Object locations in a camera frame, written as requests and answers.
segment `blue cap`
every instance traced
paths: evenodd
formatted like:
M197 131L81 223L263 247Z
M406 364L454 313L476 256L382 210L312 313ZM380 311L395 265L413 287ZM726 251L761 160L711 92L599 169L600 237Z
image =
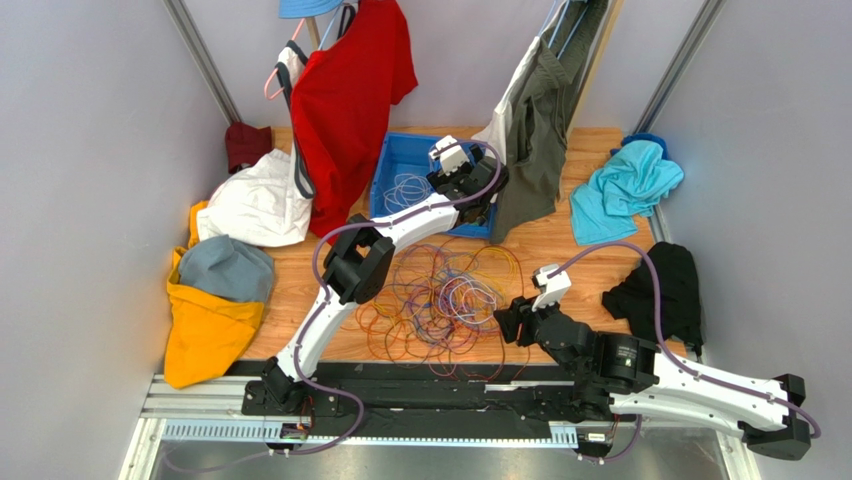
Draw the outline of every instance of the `blue cap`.
M332 11L343 0L280 0L279 18L315 17Z

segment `red t-shirt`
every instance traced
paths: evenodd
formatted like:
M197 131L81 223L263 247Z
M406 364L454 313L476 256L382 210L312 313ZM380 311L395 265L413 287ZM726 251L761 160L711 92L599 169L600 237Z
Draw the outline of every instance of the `red t-shirt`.
M416 86L408 24L395 0L361 0L346 35L311 55L290 115L316 186L316 235L346 223L376 169L391 104Z

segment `gray pants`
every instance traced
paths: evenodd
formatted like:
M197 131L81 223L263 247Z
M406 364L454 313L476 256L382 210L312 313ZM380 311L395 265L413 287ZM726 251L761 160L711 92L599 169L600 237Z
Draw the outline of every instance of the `gray pants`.
M588 8L562 56L557 58L577 20ZM512 104L506 138L509 181L498 196L491 243L502 243L509 230L556 210L567 142L565 133L577 107L589 49L606 13L607 0L567 4L565 19L555 33L542 34L535 66ZM553 43L547 43L554 35Z

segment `pink hanger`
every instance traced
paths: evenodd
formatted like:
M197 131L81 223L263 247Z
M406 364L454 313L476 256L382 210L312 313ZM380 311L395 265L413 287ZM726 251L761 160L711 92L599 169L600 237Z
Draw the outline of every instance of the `pink hanger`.
M296 37L299 36L299 31L302 30L302 25L304 24L305 19L303 18L302 21L299 22L299 26L296 27L296 31L293 33L293 37L290 38L291 42L296 40ZM266 97L267 100L274 99L278 95L281 95L281 93L284 91L284 87L281 87L281 90L278 90L277 92L273 93L271 97L269 96L269 93L267 93L269 91L269 84L272 83L272 79L275 78L275 74L277 73L278 67L275 67L275 70L273 70L272 73L269 75L269 78L266 79L266 84L263 85L263 96Z

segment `white wall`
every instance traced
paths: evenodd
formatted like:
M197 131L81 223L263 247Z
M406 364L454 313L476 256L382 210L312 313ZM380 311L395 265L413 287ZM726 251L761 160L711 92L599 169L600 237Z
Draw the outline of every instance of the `white wall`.
M162 2L0 2L0 477L115 478L224 117Z
M802 461L760 458L767 479L852 468L852 5L804 7L727 2L653 128L686 173L662 207L695 254L711 361L803 376L822 424Z
M625 0L577 125L632 131L703 0Z
M398 0L408 19L420 81L393 109L393 125L485 125L541 28L551 0ZM626 0L590 92L581 126L634 127L702 0ZM263 83L296 20L278 0L186 0L243 120L289 125L283 99ZM318 23L327 25L327 14ZM307 31L299 44L310 52Z

